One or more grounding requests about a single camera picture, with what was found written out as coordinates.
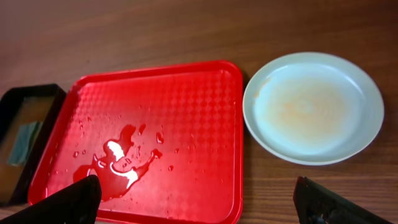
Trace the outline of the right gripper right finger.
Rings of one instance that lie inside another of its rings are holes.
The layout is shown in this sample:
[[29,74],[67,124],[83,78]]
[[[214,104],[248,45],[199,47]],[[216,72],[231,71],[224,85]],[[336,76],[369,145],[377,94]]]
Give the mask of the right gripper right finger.
[[300,224],[392,224],[306,177],[297,179],[293,201]]

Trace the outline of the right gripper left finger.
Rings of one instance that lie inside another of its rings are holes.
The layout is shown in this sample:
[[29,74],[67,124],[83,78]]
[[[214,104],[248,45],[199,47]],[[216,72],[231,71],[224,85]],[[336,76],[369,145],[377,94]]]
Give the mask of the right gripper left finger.
[[11,216],[1,224],[94,224],[101,202],[99,178],[89,175]]

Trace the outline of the green scouring sponge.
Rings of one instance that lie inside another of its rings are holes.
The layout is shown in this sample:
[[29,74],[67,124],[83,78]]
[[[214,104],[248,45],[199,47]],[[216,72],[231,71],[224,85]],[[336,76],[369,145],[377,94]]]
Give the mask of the green scouring sponge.
[[12,151],[8,157],[7,165],[21,166],[27,162],[41,126],[42,122],[40,121],[20,126]]

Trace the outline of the light blue plate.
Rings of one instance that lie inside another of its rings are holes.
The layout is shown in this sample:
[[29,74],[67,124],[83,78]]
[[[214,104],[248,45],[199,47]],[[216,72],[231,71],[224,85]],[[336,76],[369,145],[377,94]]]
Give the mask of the light blue plate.
[[288,54],[265,64],[243,95],[243,116],[269,153],[295,164],[324,166],[369,146],[384,121],[373,79],[344,58]]

